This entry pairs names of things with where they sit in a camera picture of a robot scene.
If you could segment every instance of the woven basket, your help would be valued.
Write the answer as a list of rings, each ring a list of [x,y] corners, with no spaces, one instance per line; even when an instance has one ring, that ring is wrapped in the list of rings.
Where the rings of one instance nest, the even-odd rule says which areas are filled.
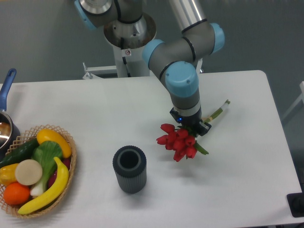
[[[76,165],[76,146],[75,146],[75,142],[73,137],[67,132],[65,131],[63,128],[59,127],[59,126],[51,126],[51,125],[46,125],[46,126],[36,126],[34,128],[31,128],[28,131],[25,131],[24,133],[21,134],[21,136],[18,136],[17,139],[13,142],[13,144],[10,146],[10,148],[8,149],[8,153],[10,153],[12,150],[14,150],[15,148],[19,147],[20,145],[22,145],[23,143],[25,143],[26,141],[33,139],[36,137],[37,133],[44,128],[48,128],[48,129],[52,129],[56,132],[58,132],[59,134],[62,135],[62,137],[68,142],[68,144],[70,145],[71,149],[72,149],[72,157],[71,157],[71,166],[70,166],[70,170],[69,170],[69,179],[66,185],[66,188],[64,189],[64,191],[61,193],[61,195],[47,208],[41,209],[41,210],[37,210],[31,214],[28,215],[20,215],[18,214],[18,210],[21,206],[10,206],[8,205],[4,199],[3,199],[3,193],[5,190],[5,186],[4,185],[0,185],[0,207],[2,210],[4,210],[7,214],[10,214],[14,217],[17,218],[23,218],[23,219],[31,219],[31,218],[35,218],[35,217],[39,217],[41,215],[45,215],[46,213],[50,212],[55,206],[58,205],[58,203],[62,200],[62,198],[64,197],[64,195],[66,194],[72,178],[74,176],[74,170],[75,170],[75,165]]]

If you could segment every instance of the bok choy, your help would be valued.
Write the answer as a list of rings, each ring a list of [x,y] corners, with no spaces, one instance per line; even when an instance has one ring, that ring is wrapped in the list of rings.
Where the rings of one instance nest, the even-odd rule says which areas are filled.
[[[34,150],[32,159],[38,161],[42,166],[42,177],[31,187],[31,196],[37,197],[47,190],[48,179],[57,168],[54,157],[62,159],[61,147],[56,142],[45,141]]]

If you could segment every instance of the floor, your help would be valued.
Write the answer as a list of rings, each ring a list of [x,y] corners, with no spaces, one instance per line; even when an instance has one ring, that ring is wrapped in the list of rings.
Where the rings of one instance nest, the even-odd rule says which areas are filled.
[[[181,37],[167,1],[143,2],[155,19],[157,38],[170,42]],[[208,20],[226,35],[224,48],[204,59],[204,71],[264,71],[282,117],[304,81],[304,0],[200,2]],[[0,1],[0,21],[0,83],[12,67],[18,70],[15,82],[34,82],[81,79],[82,62],[114,65],[103,29],[87,30],[72,0]],[[304,108],[283,126],[298,173],[304,168],[303,117]]]

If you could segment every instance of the pot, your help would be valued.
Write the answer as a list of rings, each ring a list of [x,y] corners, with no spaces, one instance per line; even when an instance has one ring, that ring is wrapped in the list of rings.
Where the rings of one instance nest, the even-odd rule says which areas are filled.
[[[10,116],[6,113],[7,96],[14,81],[16,69],[10,69],[0,90],[0,161],[10,145],[20,135]]]

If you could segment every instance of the yellow banana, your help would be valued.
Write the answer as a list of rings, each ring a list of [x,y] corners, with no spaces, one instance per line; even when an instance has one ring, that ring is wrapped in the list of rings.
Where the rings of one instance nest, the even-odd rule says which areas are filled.
[[[24,204],[18,210],[19,214],[27,215],[36,210],[39,210],[40,208],[43,208],[44,206],[55,200],[65,189],[68,181],[68,169],[58,157],[55,157],[54,160],[57,164],[57,177],[54,184],[42,195]]]

